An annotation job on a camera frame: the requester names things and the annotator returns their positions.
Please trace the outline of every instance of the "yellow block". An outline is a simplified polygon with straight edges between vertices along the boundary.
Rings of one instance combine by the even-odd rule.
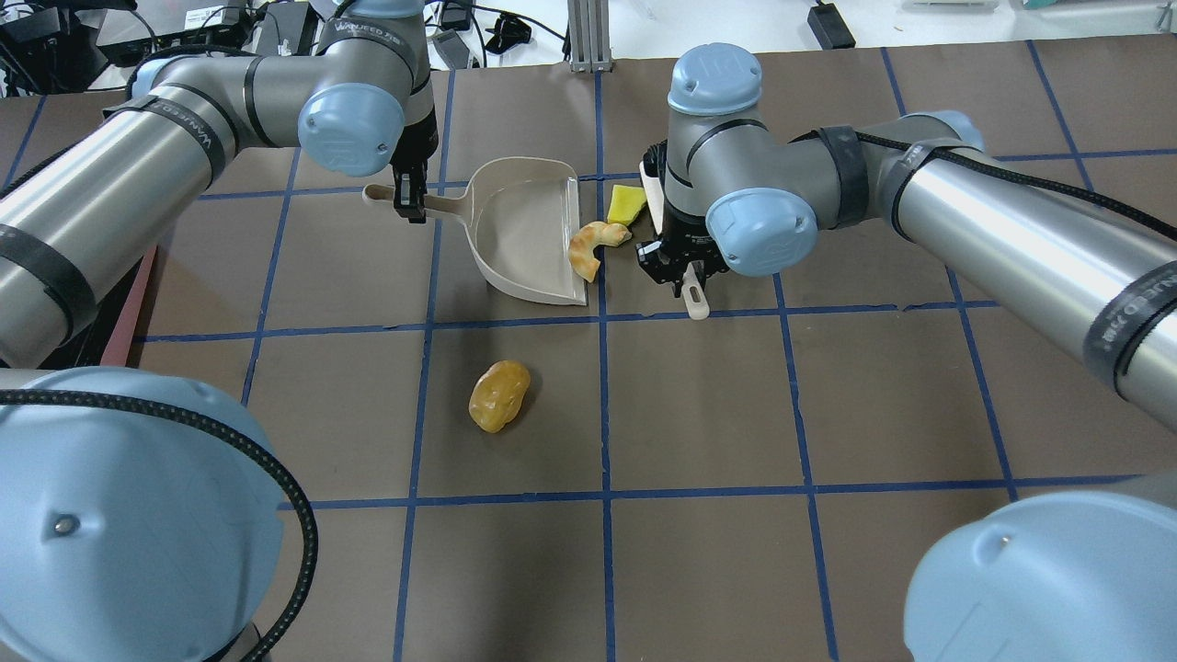
[[[638,218],[646,206],[646,191],[640,186],[625,186],[618,184],[613,186],[613,198],[609,201],[610,223],[619,223],[629,226]]]

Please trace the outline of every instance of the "dustpan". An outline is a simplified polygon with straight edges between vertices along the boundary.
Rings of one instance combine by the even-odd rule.
[[[365,200],[388,200],[386,186],[364,187]],[[580,230],[577,173],[566,163],[531,157],[496,159],[478,168],[458,198],[425,196],[426,216],[460,223],[486,282],[512,297],[586,305],[584,280],[568,264]]]

